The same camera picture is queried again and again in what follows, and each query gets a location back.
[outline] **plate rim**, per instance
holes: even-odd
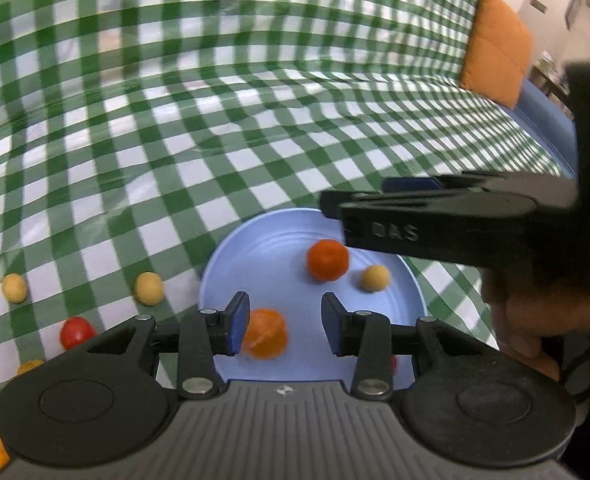
[[[204,283],[207,282],[209,275],[211,273],[211,270],[213,270],[213,261],[219,256],[220,252],[223,252],[224,246],[230,242],[230,239],[237,233],[237,231],[246,227],[246,226],[249,226],[250,224],[252,224],[256,221],[259,221],[260,219],[264,219],[268,216],[273,216],[276,214],[284,214],[284,213],[288,213],[291,211],[312,211],[312,212],[320,213],[323,216],[323,213],[315,207],[286,207],[283,209],[276,209],[273,211],[265,211],[263,213],[260,213],[259,215],[252,217],[251,219],[249,219],[245,222],[242,222],[235,229],[233,229],[222,241],[220,241],[219,244],[217,244],[217,248],[213,251],[213,254],[211,254],[211,257],[209,258],[208,262],[206,263],[206,267],[204,268],[204,272],[201,275],[200,293],[199,293],[198,300],[197,300],[198,307],[203,303],[203,300],[204,300],[204,294],[205,294]],[[396,256],[397,259],[400,260],[400,263],[402,263],[402,265],[408,271],[408,273],[411,277],[411,280],[412,280],[413,284],[415,285],[415,290],[417,291],[417,293],[419,295],[419,299],[422,303],[422,311],[423,311],[424,316],[430,316],[431,314],[428,312],[428,308],[426,306],[426,299],[424,297],[424,294],[422,293],[422,289],[419,286],[419,283],[417,281],[417,278],[415,277],[415,274],[413,273],[413,271],[410,269],[410,267],[408,266],[408,264],[405,262],[404,258],[400,254],[393,254],[393,256]]]

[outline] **blue sofa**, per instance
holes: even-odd
[[[549,152],[566,176],[577,177],[578,147],[575,125],[533,83],[524,80],[515,110],[506,107],[502,109]]]

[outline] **orange pillow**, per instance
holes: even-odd
[[[531,63],[533,37],[503,0],[479,0],[460,88],[515,108]]]

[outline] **checkered tablecloth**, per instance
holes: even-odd
[[[197,300],[216,244],[328,187],[557,169],[458,88],[476,0],[0,0],[0,388],[101,331]],[[491,340],[475,270],[410,260],[429,310]],[[145,270],[167,299],[131,297]],[[169,383],[171,362],[159,380]]]

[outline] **red tomato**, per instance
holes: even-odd
[[[59,341],[66,350],[69,350],[96,335],[94,328],[86,319],[75,316],[64,323],[59,333]]]

